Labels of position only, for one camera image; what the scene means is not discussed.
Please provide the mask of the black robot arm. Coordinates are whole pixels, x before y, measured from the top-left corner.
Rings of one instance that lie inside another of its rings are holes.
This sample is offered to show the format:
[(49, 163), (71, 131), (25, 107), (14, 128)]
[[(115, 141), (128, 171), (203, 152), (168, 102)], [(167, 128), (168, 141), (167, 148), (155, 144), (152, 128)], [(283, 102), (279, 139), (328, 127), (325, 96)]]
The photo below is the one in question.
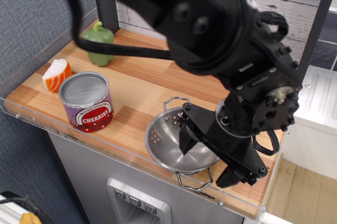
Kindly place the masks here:
[(202, 142), (226, 164), (217, 186), (253, 185), (267, 175), (260, 154), (279, 151), (275, 131), (294, 123), (302, 78), (282, 43), (285, 18), (260, 12), (252, 0), (118, 0), (164, 35), (168, 50), (90, 42), (80, 38), (82, 9), (68, 0), (72, 35), (80, 48), (100, 53), (170, 59), (196, 75), (218, 78), (230, 94), (216, 111), (186, 103), (180, 148)]

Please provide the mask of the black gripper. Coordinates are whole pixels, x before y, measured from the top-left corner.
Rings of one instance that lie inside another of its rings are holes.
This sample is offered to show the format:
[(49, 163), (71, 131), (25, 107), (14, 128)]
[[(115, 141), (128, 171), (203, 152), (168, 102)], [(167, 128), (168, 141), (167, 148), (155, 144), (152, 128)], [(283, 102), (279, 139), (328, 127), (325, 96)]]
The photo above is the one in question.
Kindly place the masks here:
[(227, 133), (216, 112), (184, 103), (179, 123), (179, 148), (183, 155), (200, 142), (227, 164), (216, 181), (218, 187), (227, 188), (239, 182), (253, 185), (267, 175), (268, 170), (251, 138)]

